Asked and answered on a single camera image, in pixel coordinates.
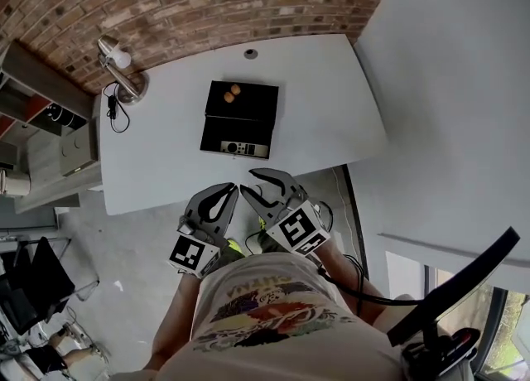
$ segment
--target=graphic print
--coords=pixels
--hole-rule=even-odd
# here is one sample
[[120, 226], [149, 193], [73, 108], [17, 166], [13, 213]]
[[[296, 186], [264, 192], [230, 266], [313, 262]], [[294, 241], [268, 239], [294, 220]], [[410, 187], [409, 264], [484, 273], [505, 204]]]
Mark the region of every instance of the graphic print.
[[315, 235], [312, 239], [310, 239], [307, 243], [302, 245], [300, 248], [297, 248], [296, 251], [299, 254], [303, 254], [304, 256], [310, 252], [312, 252], [315, 248], [317, 248], [319, 245], [324, 243], [326, 241], [326, 237], [322, 234]]
[[200, 261], [200, 256], [205, 251], [205, 245], [180, 235], [169, 259], [186, 268], [195, 271]]
[[316, 231], [316, 227], [302, 209], [292, 212], [278, 226], [291, 247], [294, 247]]
[[[265, 278], [254, 283], [267, 285]], [[329, 309], [329, 299], [303, 282], [268, 285], [251, 292], [244, 292], [243, 285], [232, 292], [236, 290], [243, 294], [218, 309], [209, 328], [193, 339], [194, 350], [223, 351], [277, 343], [337, 323], [355, 322], [338, 307]]]

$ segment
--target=black cable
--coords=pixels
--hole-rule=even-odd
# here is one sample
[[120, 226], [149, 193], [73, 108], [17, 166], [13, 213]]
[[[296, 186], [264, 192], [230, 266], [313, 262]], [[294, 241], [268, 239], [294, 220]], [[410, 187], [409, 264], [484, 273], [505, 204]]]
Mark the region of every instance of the black cable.
[[[76, 321], [77, 321], [77, 314], [75, 313], [75, 310], [72, 309], [70, 306], [67, 306], [66, 307], [66, 312], [68, 313], [68, 316], [70, 318], [72, 318], [72, 322], [67, 322], [63, 325], [63, 327], [67, 326], [67, 327], [71, 327]], [[42, 347], [43, 345], [47, 344], [49, 340], [44, 340], [42, 341], [39, 345], [33, 345], [29, 339], [29, 337], [27, 338], [27, 343], [33, 348], [33, 349], [38, 349], [39, 347]]]
[[[363, 289], [364, 289], [364, 269], [363, 269], [363, 266], [359, 263], [359, 261], [354, 256], [350, 256], [349, 254], [345, 254], [344, 257], [347, 258], [355, 266], [355, 269], [357, 270], [357, 275], [358, 275], [358, 278], [359, 278], [359, 291], [363, 292]], [[362, 308], [363, 308], [363, 298], [360, 297], [357, 300], [357, 316], [361, 315]]]
[[346, 292], [353, 297], [362, 298], [363, 300], [366, 300], [366, 301], [371, 301], [372, 303], [377, 303], [377, 304], [385, 305], [385, 306], [416, 306], [422, 302], [422, 300], [390, 300], [384, 297], [371, 296], [370, 294], [364, 294], [363, 292], [357, 292], [355, 290], [352, 290], [351, 288], [348, 288], [341, 282], [337, 282], [335, 279], [333, 279], [326, 273], [323, 267], [318, 268], [318, 273], [327, 282], [331, 282], [332, 284], [336, 285], [343, 292]]
[[245, 247], [248, 248], [248, 251], [250, 252], [250, 254], [254, 254], [253, 251], [250, 249], [250, 247], [248, 246], [248, 243], [247, 241], [252, 238], [254, 235], [258, 235], [260, 232], [262, 232], [261, 230], [259, 230], [258, 232], [255, 232], [254, 234], [250, 234], [246, 239], [245, 239]]
[[[114, 86], [114, 92], [110, 96], [108, 96], [107, 93], [105, 93], [105, 90], [107, 88], [108, 88], [108, 85], [103, 90], [103, 94], [104, 94], [105, 97], [107, 97], [107, 100], [108, 100], [107, 101], [107, 105], [108, 105], [107, 117], [110, 119], [110, 127], [116, 133], [124, 133], [125, 131], [127, 131], [129, 125], [131, 124], [131, 118], [129, 117], [129, 115], [127, 114], [127, 112], [123, 108], [122, 104], [118, 101], [118, 98], [116, 97], [116, 90], [118, 89], [118, 84], [116, 84], [116, 86]], [[124, 129], [122, 129], [121, 131], [118, 131], [114, 127], [114, 120], [116, 120], [116, 118], [118, 117], [118, 109], [116, 108], [116, 104], [119, 106], [119, 108], [122, 110], [123, 114], [125, 114], [125, 117], [127, 118], [127, 126]]]
[[321, 201], [320, 204], [323, 205], [328, 210], [328, 213], [330, 214], [330, 223], [328, 227], [325, 229], [326, 231], [330, 232], [331, 228], [333, 228], [333, 210], [330, 208], [330, 206], [325, 201]]

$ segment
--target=white wall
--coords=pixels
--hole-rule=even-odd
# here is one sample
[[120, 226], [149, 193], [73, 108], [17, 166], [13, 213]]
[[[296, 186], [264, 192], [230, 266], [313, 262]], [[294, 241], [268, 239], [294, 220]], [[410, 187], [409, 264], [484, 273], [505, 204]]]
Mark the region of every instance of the white wall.
[[424, 296], [425, 273], [416, 260], [386, 252], [390, 298], [409, 294], [416, 299]]
[[530, 264], [530, 0], [383, 0], [356, 49], [390, 141], [349, 165], [371, 277], [381, 232], [480, 253], [512, 225]]

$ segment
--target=person's leg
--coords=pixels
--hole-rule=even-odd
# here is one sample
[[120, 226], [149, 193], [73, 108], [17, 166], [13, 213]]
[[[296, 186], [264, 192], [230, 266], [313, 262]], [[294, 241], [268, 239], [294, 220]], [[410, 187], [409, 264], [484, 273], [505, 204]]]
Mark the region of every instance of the person's leg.
[[[316, 248], [315, 254], [321, 260], [330, 277], [336, 282], [340, 282], [342, 285], [345, 285], [352, 290], [359, 290], [359, 272], [339, 251], [339, 248], [333, 239], [329, 239], [320, 247]], [[383, 297], [383, 294], [381, 294], [381, 292], [371, 284], [368, 279], [364, 280], [362, 292], [364, 294], [369, 294], [370, 296]], [[359, 309], [359, 299], [357, 297], [353, 297], [350, 294], [343, 292], [340, 288], [339, 293], [342, 298], [344, 298], [346, 305], [348, 305], [348, 308], [354, 315], [357, 314], [358, 310], [361, 310], [359, 317], [369, 325], [373, 325], [379, 315], [381, 315], [381, 313], [387, 308], [383, 304], [365, 300], [363, 301], [362, 309]]]
[[60, 342], [68, 335], [68, 330], [63, 326], [61, 330], [58, 330], [54, 335], [48, 340], [48, 345], [57, 349]]
[[84, 358], [87, 358], [94, 354], [94, 348], [89, 347], [88, 349], [72, 350], [63, 356], [66, 366], [70, 368], [75, 362], [79, 362]]

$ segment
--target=white t-shirt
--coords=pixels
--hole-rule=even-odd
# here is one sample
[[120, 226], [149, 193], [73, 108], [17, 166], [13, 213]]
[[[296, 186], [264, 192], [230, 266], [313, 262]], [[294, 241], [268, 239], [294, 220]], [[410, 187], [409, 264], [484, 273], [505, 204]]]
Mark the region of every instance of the white t-shirt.
[[337, 305], [316, 266], [290, 253], [238, 260], [201, 284], [191, 341], [155, 379], [403, 380], [400, 349]]

